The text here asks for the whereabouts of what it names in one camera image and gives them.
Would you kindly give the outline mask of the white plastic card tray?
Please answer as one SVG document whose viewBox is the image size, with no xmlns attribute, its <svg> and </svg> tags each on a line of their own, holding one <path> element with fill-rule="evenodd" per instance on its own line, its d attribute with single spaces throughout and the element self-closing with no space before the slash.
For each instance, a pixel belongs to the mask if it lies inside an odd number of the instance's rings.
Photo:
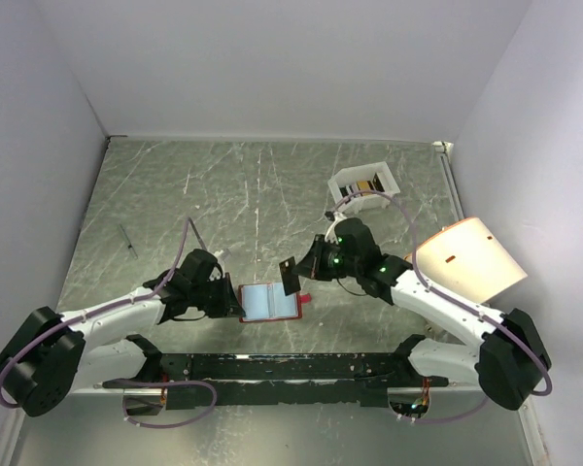
<svg viewBox="0 0 583 466">
<path fill-rule="evenodd" d="M 394 175 L 385 161 L 343 168 L 327 182 L 338 211 L 358 214 L 362 210 L 386 208 L 389 201 L 379 195 L 400 193 Z"/>
</svg>

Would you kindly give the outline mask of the red leather card holder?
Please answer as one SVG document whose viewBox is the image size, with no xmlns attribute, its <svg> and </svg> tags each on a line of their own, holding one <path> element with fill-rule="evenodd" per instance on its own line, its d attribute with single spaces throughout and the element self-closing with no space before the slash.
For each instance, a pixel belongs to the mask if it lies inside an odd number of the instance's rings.
<svg viewBox="0 0 583 466">
<path fill-rule="evenodd" d="M 245 312 L 242 323 L 270 322 L 302 318 L 302 306 L 312 296 L 300 292 L 286 295 L 282 283 L 254 283 L 238 288 L 240 304 Z"/>
</svg>

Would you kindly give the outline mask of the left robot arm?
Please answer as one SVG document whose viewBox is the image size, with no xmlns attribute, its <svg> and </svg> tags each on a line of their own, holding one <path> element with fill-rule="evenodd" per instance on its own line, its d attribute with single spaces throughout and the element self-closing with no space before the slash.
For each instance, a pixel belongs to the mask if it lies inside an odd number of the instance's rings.
<svg viewBox="0 0 583 466">
<path fill-rule="evenodd" d="M 118 299 L 63 313 L 33 311 L 0 352 L 0 404 L 41 416 L 97 383 L 163 386 L 162 353 L 141 332 L 189 309 L 211 319 L 245 314 L 230 275 L 206 250 L 191 251 Z"/>
</svg>

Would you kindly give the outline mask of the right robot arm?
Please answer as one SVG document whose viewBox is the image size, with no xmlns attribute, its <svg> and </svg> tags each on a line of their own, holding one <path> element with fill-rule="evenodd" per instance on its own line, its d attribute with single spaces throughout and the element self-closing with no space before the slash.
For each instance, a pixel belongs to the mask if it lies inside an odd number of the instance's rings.
<svg viewBox="0 0 583 466">
<path fill-rule="evenodd" d="M 475 304 L 434 283 L 405 259 L 384 253 L 356 217 L 335 217 L 292 266 L 294 275 L 331 282 L 351 278 L 369 296 L 409 310 L 457 338 L 424 338 L 393 363 L 394 378 L 411 386 L 423 377 L 475 383 L 497 405 L 521 408 L 530 396 L 547 396 L 551 361 L 532 318 Z"/>
</svg>

